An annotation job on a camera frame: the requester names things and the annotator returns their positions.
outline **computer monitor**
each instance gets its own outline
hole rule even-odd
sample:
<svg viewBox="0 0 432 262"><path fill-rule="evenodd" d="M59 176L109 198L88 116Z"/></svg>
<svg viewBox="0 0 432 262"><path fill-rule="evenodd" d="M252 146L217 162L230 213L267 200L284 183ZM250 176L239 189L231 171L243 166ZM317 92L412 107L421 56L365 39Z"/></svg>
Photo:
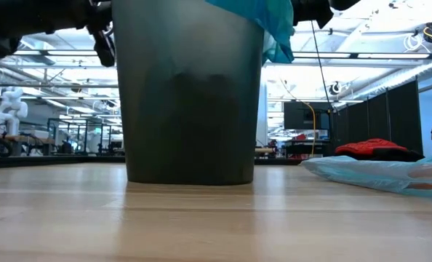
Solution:
<svg viewBox="0 0 432 262"><path fill-rule="evenodd" d="M316 129L329 130L328 103L308 103L315 111ZM284 103L284 129L313 130L313 112L302 102Z"/></svg>

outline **wooden table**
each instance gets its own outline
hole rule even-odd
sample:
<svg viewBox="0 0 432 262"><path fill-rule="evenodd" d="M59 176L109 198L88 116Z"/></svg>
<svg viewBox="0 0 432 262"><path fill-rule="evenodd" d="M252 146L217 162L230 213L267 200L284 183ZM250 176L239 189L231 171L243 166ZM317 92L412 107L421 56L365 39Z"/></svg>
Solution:
<svg viewBox="0 0 432 262"><path fill-rule="evenodd" d="M204 187L127 183L123 164L0 169L0 261L432 261L432 199L255 173Z"/></svg>

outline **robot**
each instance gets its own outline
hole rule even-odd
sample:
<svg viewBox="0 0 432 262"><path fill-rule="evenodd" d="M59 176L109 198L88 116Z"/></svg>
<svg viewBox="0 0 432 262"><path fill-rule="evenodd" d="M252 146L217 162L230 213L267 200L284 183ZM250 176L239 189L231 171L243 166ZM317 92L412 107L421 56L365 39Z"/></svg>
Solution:
<svg viewBox="0 0 432 262"><path fill-rule="evenodd" d="M21 87L8 87L1 95L0 135L19 135L20 119L26 118L28 114L27 103L20 100L23 93Z"/></svg>
<svg viewBox="0 0 432 262"><path fill-rule="evenodd" d="M17 51L23 36L87 27L102 65L114 66L116 51L109 25L112 1L119 0L0 0L0 59ZM345 10L360 0L291 0L296 25L316 20L323 27L331 20L330 7Z"/></svg>

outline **gray trash can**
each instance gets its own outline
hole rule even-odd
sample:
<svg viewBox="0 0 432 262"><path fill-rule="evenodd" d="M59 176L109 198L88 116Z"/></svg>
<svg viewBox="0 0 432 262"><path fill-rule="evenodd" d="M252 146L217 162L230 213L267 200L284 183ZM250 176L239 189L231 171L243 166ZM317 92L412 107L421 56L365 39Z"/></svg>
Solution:
<svg viewBox="0 0 432 262"><path fill-rule="evenodd" d="M131 182L251 183L261 27L204 0L113 0Z"/></svg>

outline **blue plastic bag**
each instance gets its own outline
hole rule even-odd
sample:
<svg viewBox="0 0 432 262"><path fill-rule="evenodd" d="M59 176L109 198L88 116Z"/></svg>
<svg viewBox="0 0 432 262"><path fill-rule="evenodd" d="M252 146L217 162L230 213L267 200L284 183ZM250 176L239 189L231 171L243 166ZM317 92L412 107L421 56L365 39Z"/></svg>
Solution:
<svg viewBox="0 0 432 262"><path fill-rule="evenodd" d="M263 62L291 63L290 36L294 10L290 0L207 0L208 3L255 21L265 29Z"/></svg>
<svg viewBox="0 0 432 262"><path fill-rule="evenodd" d="M398 194L432 197L432 157L418 162L359 161L348 156L309 159L301 164L323 178Z"/></svg>

